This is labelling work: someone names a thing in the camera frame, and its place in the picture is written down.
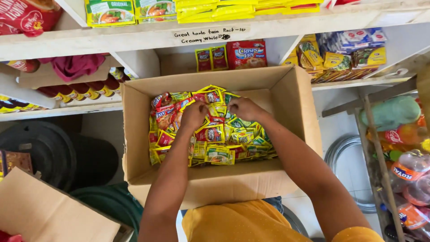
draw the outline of handwritten label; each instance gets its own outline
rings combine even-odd
[[[173,37],[181,43],[222,42],[229,41],[232,35],[249,32],[249,29],[249,26],[242,26],[175,31]]]

